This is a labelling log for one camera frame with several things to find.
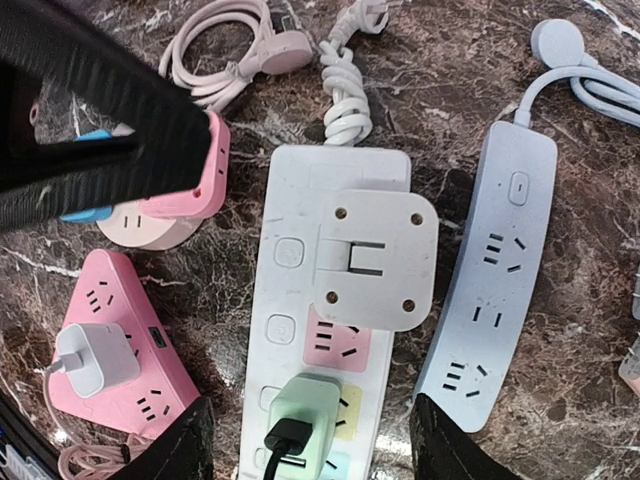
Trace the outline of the pink charger plug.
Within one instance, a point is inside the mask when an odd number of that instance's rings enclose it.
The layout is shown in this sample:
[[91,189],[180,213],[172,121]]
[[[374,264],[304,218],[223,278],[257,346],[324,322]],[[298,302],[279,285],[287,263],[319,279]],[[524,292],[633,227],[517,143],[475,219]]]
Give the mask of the pink charger plug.
[[640,338],[637,337],[622,360],[618,374],[627,386],[640,397]]

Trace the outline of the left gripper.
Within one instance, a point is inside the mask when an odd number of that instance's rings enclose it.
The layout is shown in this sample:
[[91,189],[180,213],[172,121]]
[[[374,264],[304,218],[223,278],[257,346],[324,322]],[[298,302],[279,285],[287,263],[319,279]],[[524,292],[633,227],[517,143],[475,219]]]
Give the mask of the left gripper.
[[1,5],[1,228],[195,187],[212,143],[185,91],[91,20]]

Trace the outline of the blue power strip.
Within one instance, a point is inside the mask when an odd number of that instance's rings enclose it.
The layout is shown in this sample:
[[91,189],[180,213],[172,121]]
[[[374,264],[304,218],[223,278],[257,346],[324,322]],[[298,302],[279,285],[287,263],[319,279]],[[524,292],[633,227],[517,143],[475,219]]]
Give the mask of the blue power strip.
[[579,28],[546,19],[531,34],[548,72],[525,91],[510,122],[494,122],[482,145],[453,277],[414,392],[430,397],[466,433],[487,423],[511,364],[538,275],[558,149],[531,129],[549,85],[569,80],[596,112],[639,124],[639,87],[590,56]]

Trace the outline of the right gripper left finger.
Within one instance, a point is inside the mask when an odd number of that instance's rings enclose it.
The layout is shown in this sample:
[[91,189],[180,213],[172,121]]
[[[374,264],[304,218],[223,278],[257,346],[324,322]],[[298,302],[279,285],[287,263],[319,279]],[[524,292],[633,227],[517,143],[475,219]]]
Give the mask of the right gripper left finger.
[[213,479],[214,411],[197,398],[139,457],[110,479]]

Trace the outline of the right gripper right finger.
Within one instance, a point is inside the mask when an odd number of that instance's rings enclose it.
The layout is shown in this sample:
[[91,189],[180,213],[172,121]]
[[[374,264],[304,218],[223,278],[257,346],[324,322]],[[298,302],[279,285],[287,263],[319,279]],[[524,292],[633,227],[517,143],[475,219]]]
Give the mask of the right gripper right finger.
[[486,454],[425,394],[418,394],[415,399],[410,438],[415,479],[519,479]]

